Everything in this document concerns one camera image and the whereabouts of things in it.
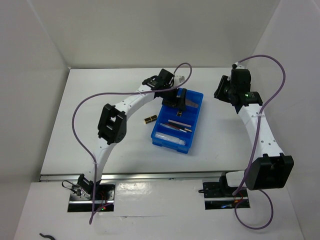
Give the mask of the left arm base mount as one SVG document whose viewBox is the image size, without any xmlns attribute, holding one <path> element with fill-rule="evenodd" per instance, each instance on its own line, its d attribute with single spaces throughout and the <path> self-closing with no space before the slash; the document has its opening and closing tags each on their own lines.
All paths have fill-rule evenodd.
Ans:
<svg viewBox="0 0 320 240">
<path fill-rule="evenodd" d="M 93 199 L 77 184 L 64 180 L 61 186 L 69 190 L 68 213 L 88 213 L 92 211 Z M 115 184 L 102 184 L 97 187 L 94 198 L 94 211 L 113 212 L 115 207 Z"/>
</svg>

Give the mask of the pink concealer stick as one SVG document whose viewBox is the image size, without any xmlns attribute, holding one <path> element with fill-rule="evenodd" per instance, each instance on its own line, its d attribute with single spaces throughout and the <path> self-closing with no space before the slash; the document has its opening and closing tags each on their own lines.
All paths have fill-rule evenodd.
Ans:
<svg viewBox="0 0 320 240">
<path fill-rule="evenodd" d="M 184 128 L 191 128 L 192 127 L 192 125 L 190 125 L 190 124 L 178 122 L 178 121 L 171 120 L 171 119 L 168 120 L 168 123 L 171 125 L 177 125 L 177 126 L 184 127 Z"/>
</svg>

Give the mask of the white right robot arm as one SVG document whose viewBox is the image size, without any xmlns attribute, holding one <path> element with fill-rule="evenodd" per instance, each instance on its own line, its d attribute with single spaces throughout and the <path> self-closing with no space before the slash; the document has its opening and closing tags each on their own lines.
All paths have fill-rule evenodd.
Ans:
<svg viewBox="0 0 320 240">
<path fill-rule="evenodd" d="M 271 131 L 260 94 L 251 91 L 250 71 L 243 67 L 222 76 L 214 98 L 231 104 L 241 118 L 250 142 L 252 153 L 245 170 L 228 172 L 218 184 L 223 196 L 230 196 L 236 188 L 248 190 L 281 189 L 285 186 L 294 166 L 291 155 L 278 145 Z"/>
</svg>

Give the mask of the clear plastic tube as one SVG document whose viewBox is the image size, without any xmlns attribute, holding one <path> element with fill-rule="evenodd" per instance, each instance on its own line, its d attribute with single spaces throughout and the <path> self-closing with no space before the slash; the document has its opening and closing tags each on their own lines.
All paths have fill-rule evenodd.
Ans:
<svg viewBox="0 0 320 240">
<path fill-rule="evenodd" d="M 162 133 L 162 132 L 156 132 L 154 137 L 157 138 L 157 139 L 161 139 L 161 140 L 168 141 L 168 142 L 171 142 L 171 143 L 175 143 L 175 144 L 178 144 L 178 145 L 182 145 L 182 146 L 186 145 L 186 142 L 184 140 L 182 140 L 182 139 L 180 139 L 178 137 L 172 136 L 172 135 L 168 135 L 168 134 Z"/>
</svg>

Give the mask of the dark green eyeliner pencil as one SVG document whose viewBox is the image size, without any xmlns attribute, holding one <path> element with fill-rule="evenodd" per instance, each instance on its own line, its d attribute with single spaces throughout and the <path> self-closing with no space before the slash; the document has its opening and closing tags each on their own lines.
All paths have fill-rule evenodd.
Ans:
<svg viewBox="0 0 320 240">
<path fill-rule="evenodd" d="M 181 128 L 181 127 L 176 127 L 176 126 L 173 126 L 173 128 L 177 131 L 181 131 L 184 133 L 191 133 L 192 132 L 190 129 L 187 129 L 187 128 Z"/>
</svg>

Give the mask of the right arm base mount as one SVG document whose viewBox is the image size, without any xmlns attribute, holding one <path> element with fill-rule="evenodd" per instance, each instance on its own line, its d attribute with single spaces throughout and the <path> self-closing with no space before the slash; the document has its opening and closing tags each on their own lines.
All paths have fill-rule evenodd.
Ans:
<svg viewBox="0 0 320 240">
<path fill-rule="evenodd" d="M 250 208 L 250 201 L 246 190 L 241 190 L 237 195 L 232 193 L 236 187 L 227 187 L 220 182 L 203 182 L 199 194 L 204 197 L 206 210 L 227 210 L 238 208 Z"/>
</svg>

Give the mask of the clear eyeshadow palette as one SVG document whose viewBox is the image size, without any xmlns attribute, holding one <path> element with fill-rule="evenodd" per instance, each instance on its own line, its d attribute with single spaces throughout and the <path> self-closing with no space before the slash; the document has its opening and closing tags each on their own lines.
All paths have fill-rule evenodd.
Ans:
<svg viewBox="0 0 320 240">
<path fill-rule="evenodd" d="M 187 99 L 187 98 L 185 99 L 185 105 L 187 107 L 192 107 L 192 108 L 198 108 L 199 107 L 198 103 L 196 103 L 196 102 L 194 102 L 194 101 L 192 101 L 190 99 Z"/>
</svg>

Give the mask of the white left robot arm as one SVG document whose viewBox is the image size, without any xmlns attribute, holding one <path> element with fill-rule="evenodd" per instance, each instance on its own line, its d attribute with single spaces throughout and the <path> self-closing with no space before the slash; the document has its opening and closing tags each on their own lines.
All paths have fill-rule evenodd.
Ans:
<svg viewBox="0 0 320 240">
<path fill-rule="evenodd" d="M 91 95 L 82 100 L 75 108 L 71 129 L 73 135 L 81 147 L 93 160 L 93 169 L 82 173 L 77 184 L 81 188 L 81 194 L 88 200 L 97 197 L 99 183 L 102 179 L 103 169 L 113 148 L 120 143 L 127 133 L 127 121 L 129 118 L 147 103 L 156 98 L 162 98 L 163 103 L 179 110 L 185 108 L 185 97 L 178 95 L 189 77 L 177 76 L 168 70 L 161 69 L 159 74 L 153 75 L 142 81 L 139 88 L 134 92 L 102 92 Z M 91 152 L 79 139 L 75 129 L 76 114 L 80 107 L 88 100 L 103 95 L 124 95 L 124 100 L 114 105 L 107 103 L 103 106 L 97 125 L 98 148 Z"/>
</svg>

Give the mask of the maroon silver makeup pen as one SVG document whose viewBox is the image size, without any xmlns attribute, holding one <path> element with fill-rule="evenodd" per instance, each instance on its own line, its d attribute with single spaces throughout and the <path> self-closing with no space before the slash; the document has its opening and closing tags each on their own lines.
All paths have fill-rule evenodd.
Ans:
<svg viewBox="0 0 320 240">
<path fill-rule="evenodd" d="M 172 126 L 172 125 L 169 125 L 169 124 L 162 124 L 163 127 L 165 128 L 168 128 L 168 129 L 172 129 L 172 130 L 176 130 L 176 131 L 180 131 L 180 132 L 185 132 L 185 130 L 179 128 L 179 127 L 176 127 L 176 126 Z"/>
</svg>

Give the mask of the light blue makeup pen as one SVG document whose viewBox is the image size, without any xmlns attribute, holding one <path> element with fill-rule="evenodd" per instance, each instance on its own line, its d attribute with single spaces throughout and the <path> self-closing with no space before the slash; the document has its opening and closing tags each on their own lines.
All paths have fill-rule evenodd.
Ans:
<svg viewBox="0 0 320 240">
<path fill-rule="evenodd" d="M 160 126 L 163 126 L 163 127 L 165 127 L 165 128 L 168 128 L 168 129 L 172 129 L 171 126 L 169 126 L 168 124 L 165 124 L 165 123 L 160 123 L 159 125 L 160 125 Z"/>
</svg>

